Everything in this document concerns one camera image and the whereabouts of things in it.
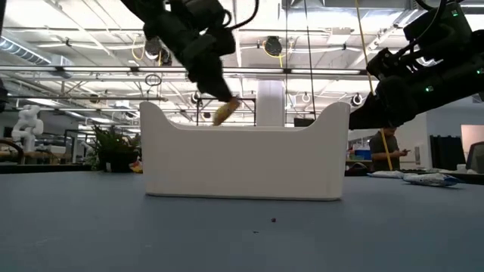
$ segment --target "ceiling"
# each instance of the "ceiling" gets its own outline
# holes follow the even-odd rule
[[[285,0],[261,0],[255,19],[234,32],[237,52],[222,58],[224,67],[308,69],[312,64],[313,69],[320,70],[363,70],[366,66],[365,55],[356,9],[352,6],[354,1],[306,1],[307,19],[304,1],[290,0],[290,7],[287,8]],[[220,2],[233,14],[232,24],[250,17],[254,9],[254,3],[250,0]],[[415,9],[416,5],[411,1],[360,2],[363,39],[369,59],[382,48],[396,50],[405,46],[407,42],[401,28],[423,13]],[[468,11],[476,11],[468,12],[467,19],[473,29],[479,29],[484,22],[480,15],[480,5],[484,6],[484,1],[466,1],[463,4],[468,5]],[[144,46],[142,27],[143,23],[121,1],[60,0],[56,7],[51,0],[8,0],[2,36],[46,58],[63,56],[74,66],[158,66],[147,57],[140,58]],[[342,35],[338,35],[338,29],[345,28],[350,32],[343,31]],[[283,57],[269,56],[259,46],[268,36],[280,38],[285,48]],[[0,58],[2,65],[32,65],[5,51],[0,51]],[[173,66],[180,64],[174,61]],[[31,91],[49,96],[97,94],[119,97],[119,100],[123,100],[123,97],[134,99],[141,93],[143,97],[161,96],[168,101],[155,103],[165,110],[173,110],[170,118],[174,121],[190,122],[189,119],[195,119],[194,113],[182,116],[175,112],[195,108],[191,95],[197,88],[185,78],[184,73],[162,74],[163,84],[156,87],[144,83],[145,73],[73,73],[70,79],[48,73],[16,72],[15,75],[16,78],[11,78],[11,74],[5,73],[3,76],[7,78],[4,80],[35,83]],[[99,78],[102,77],[109,80],[101,82]],[[256,96],[258,81],[266,79],[254,74],[228,76],[226,81],[235,94],[252,98]],[[366,76],[318,76],[313,81],[307,76],[291,76],[287,83],[285,79],[285,75],[271,77],[271,80],[281,81],[281,87],[290,94],[288,120],[297,113],[312,111],[312,102],[305,101],[306,95],[311,95],[313,91],[318,112],[331,103],[349,102],[353,95],[358,93],[365,96],[370,91]],[[93,104],[89,100],[66,100],[59,103],[62,107],[108,108],[115,101]],[[138,103],[131,100],[128,106],[136,109]],[[214,110],[219,105],[212,102],[205,109]],[[229,122],[252,122],[251,105],[244,105],[242,109],[244,113],[235,114]]]

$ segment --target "table surface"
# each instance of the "table surface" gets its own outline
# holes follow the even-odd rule
[[[0,175],[0,271],[484,270],[483,186],[346,178],[341,201],[289,202],[145,196],[141,178]]]

